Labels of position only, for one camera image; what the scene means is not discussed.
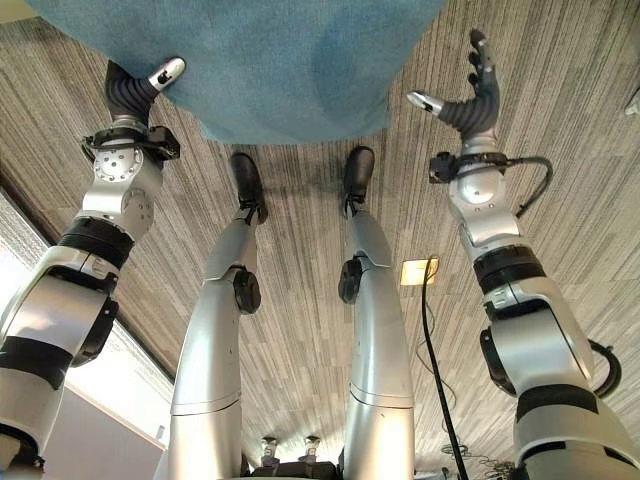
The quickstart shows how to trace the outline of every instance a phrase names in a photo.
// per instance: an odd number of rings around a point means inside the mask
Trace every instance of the teal fabric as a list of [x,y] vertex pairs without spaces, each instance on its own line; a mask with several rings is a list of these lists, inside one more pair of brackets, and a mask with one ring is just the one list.
[[179,55],[165,92],[224,143],[293,144],[387,124],[396,72],[444,0],[29,0],[134,76]]

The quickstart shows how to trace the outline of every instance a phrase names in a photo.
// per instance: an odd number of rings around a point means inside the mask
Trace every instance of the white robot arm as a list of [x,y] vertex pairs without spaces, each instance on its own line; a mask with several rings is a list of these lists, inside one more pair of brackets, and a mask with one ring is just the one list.
[[148,128],[153,99],[184,71],[173,58],[144,79],[109,62],[105,93],[113,123],[85,139],[94,181],[82,209],[3,313],[0,346],[0,472],[39,478],[70,366],[94,359],[111,331],[112,293],[135,242],[153,221],[162,165],[180,146]]

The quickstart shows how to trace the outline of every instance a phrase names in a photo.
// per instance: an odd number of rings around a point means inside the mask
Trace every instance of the window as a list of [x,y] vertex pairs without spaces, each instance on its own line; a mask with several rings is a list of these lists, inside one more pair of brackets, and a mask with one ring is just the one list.
[[[0,191],[0,312],[29,280],[46,250],[46,242]],[[98,358],[69,369],[65,384],[140,432],[168,443],[171,382],[117,321]]]

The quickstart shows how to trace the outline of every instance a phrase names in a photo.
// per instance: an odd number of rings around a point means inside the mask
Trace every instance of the floor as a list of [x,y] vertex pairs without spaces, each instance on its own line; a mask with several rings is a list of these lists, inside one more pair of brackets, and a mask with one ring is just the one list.
[[[255,157],[271,213],[258,230],[263,304],[241,322],[243,442],[254,461],[267,434],[281,439],[283,459],[302,454],[309,434],[322,437],[324,459],[335,460],[342,447],[353,311],[336,294],[345,238],[338,203],[342,162],[358,143],[378,154],[370,207],[392,247],[398,284],[403,260],[440,257],[428,295],[458,435],[473,454],[511,455],[514,402],[490,382],[477,341],[487,325],[481,292],[445,187],[427,182],[428,159],[455,151],[458,139],[403,98],[415,87],[469,94],[466,36],[474,26],[488,35],[498,65],[500,146],[509,156],[547,156],[556,169],[522,226],[581,326],[615,346],[624,377],[608,403],[640,444],[640,116],[623,114],[640,84],[640,1],[451,0],[390,90],[388,130],[328,144],[238,147]],[[92,178],[78,142],[109,123],[105,65],[41,19],[0,26],[0,180],[54,240]],[[116,298],[121,321],[173,373],[207,252],[234,213],[225,167],[234,147],[205,141],[197,119],[165,99],[152,122],[173,130],[183,155],[165,168],[155,224],[124,268]],[[507,174],[514,207],[540,175],[531,167]],[[399,288],[414,353],[422,339],[419,288]],[[433,379],[412,358],[416,466],[452,465],[440,453],[448,441]],[[481,476],[477,459],[468,465],[472,478]]]

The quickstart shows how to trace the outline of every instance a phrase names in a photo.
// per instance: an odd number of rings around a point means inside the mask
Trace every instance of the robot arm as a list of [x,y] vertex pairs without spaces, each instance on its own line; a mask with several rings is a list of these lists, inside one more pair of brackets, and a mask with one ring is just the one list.
[[93,184],[72,225],[3,313],[0,472],[39,478],[39,455],[66,371],[93,360],[111,331],[120,269],[151,226],[163,162],[180,153],[168,129],[148,128],[149,110],[184,67],[184,60],[173,58],[148,78],[133,79],[109,62],[105,93],[113,123],[83,145]]
[[484,294],[491,325],[480,345],[489,374],[518,399],[512,478],[640,479],[629,435],[589,387],[589,341],[518,224],[532,201],[519,214],[508,209],[503,174],[514,161],[496,145],[495,68],[484,35],[473,31],[471,43],[473,100],[443,102],[418,91],[408,98],[461,134],[460,155],[438,154],[430,180],[449,184],[449,205]]

